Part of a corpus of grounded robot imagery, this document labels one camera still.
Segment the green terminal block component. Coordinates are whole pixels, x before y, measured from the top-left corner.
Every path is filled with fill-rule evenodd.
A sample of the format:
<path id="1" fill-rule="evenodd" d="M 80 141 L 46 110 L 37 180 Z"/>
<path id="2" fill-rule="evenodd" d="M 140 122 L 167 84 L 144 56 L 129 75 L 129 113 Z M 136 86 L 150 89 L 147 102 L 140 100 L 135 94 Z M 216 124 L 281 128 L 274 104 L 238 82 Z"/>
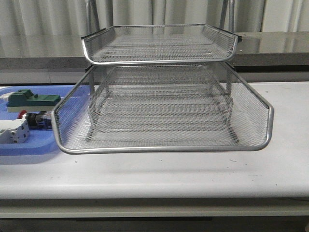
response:
<path id="1" fill-rule="evenodd" d="M 7 111 L 51 111 L 61 100 L 60 95 L 35 94 L 30 89 L 21 89 L 8 97 Z"/>

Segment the red emergency push button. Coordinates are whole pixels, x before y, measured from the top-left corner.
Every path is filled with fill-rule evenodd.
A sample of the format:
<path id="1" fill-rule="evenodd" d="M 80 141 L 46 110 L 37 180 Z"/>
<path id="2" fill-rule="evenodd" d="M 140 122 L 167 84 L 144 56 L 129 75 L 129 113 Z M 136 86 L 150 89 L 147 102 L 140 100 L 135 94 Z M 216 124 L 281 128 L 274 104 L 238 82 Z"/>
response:
<path id="1" fill-rule="evenodd" d="M 17 119 L 25 119 L 28 122 L 28 127 L 30 129 L 52 129 L 52 122 L 49 111 L 40 111 L 38 113 L 34 113 L 22 110 L 19 112 Z"/>

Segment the white circuit breaker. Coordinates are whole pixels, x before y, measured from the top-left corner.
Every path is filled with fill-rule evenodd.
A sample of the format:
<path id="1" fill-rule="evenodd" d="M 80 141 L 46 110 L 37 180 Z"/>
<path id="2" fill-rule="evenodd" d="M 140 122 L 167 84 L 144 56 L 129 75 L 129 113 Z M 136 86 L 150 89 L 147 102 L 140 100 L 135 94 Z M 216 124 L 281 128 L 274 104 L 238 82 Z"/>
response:
<path id="1" fill-rule="evenodd" d="M 29 127 L 26 119 L 1 120 L 0 143 L 20 144 L 29 137 Z"/>

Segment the silver mesh tray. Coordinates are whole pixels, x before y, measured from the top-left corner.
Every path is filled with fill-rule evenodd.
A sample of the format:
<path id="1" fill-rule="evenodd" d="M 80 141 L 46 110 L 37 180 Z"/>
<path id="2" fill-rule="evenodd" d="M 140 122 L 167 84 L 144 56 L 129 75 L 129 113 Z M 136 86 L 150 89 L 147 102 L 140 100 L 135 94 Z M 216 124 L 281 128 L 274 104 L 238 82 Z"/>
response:
<path id="1" fill-rule="evenodd" d="M 239 36 L 207 24 L 112 26 L 82 38 L 95 65 L 196 63 L 230 60 Z"/>
<path id="2" fill-rule="evenodd" d="M 89 106 L 103 132 L 220 131 L 233 103 L 212 97 L 109 97 Z"/>
<path id="3" fill-rule="evenodd" d="M 92 67 L 73 87 L 90 94 L 76 122 L 68 123 L 65 104 L 52 111 L 59 148 L 69 154 L 256 151 L 272 136 L 274 109 L 224 62 Z M 212 97 L 232 101 L 228 124 L 216 131 L 103 132 L 93 125 L 92 101 L 115 97 Z"/>

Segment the white plastic part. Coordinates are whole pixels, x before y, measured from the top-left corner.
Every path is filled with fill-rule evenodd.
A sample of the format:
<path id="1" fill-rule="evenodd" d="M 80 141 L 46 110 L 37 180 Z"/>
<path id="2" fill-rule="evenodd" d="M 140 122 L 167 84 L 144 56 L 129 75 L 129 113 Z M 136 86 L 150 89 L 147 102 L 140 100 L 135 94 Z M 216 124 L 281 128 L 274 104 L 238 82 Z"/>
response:
<path id="1" fill-rule="evenodd" d="M 5 93 L 3 95 L 0 96 L 0 99 L 7 102 L 9 100 L 9 97 L 12 95 L 12 92 L 9 93 Z"/>

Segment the silver metal rack frame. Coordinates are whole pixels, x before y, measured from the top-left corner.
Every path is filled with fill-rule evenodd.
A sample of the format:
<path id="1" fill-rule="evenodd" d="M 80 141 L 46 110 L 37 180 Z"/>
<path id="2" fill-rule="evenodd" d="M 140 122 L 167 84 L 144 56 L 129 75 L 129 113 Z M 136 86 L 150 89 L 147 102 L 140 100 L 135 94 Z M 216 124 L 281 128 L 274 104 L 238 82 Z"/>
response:
<path id="1" fill-rule="evenodd" d="M 236 51 L 235 2 L 219 27 L 206 24 L 111 26 L 83 39 L 89 72 L 88 139 L 110 145 L 172 146 L 236 140 L 229 70 Z"/>

